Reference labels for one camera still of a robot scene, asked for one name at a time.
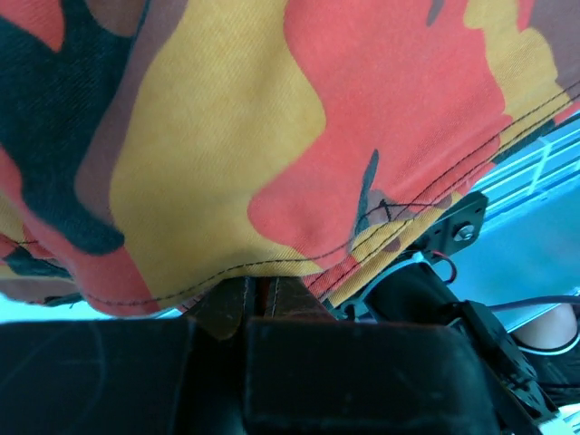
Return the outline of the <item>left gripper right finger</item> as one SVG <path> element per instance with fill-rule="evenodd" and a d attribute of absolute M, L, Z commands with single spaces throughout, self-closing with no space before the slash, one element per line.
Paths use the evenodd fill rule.
<path fill-rule="evenodd" d="M 266 317 L 276 320 L 334 321 L 330 311 L 293 277 L 270 279 Z"/>

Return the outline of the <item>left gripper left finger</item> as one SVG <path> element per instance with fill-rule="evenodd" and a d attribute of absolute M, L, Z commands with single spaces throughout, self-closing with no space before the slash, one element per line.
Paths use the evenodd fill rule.
<path fill-rule="evenodd" d="M 211 337 L 229 340 L 256 312 L 256 284 L 248 276 L 222 281 L 183 316 L 193 319 Z"/>

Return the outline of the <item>orange camouflage trousers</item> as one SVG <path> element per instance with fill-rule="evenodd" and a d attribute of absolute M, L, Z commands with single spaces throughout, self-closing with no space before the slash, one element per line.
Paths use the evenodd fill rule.
<path fill-rule="evenodd" d="M 1 292 L 339 304 L 578 105 L 576 1 L 4 1 Z"/>

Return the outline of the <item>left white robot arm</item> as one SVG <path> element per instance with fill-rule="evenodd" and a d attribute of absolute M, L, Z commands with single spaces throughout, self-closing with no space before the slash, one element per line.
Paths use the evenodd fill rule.
<path fill-rule="evenodd" d="M 576 434 L 493 312 L 421 255 L 336 314 L 297 279 L 236 278 L 192 309 L 186 434 Z"/>

